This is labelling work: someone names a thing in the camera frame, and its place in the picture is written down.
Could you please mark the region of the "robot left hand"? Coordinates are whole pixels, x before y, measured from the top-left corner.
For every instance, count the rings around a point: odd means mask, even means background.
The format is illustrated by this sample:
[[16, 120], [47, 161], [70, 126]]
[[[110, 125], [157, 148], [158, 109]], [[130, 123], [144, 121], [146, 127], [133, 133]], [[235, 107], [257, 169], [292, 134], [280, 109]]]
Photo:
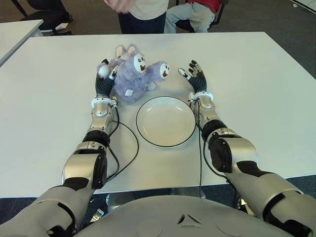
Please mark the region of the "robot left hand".
[[104, 59], [101, 64], [97, 66], [97, 74], [95, 81], [96, 96], [105, 96], [109, 98], [114, 81], [117, 76], [117, 66], [111, 68], [109, 61]]

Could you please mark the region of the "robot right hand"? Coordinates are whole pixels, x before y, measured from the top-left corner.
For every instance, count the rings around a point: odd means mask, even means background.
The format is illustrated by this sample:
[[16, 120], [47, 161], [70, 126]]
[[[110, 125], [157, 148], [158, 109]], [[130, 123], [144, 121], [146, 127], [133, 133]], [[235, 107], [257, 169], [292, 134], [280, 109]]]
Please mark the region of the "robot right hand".
[[195, 60], [189, 64], [189, 73], [182, 68], [178, 69], [178, 73], [189, 82], [195, 93], [207, 90], [207, 81], [203, 70]]

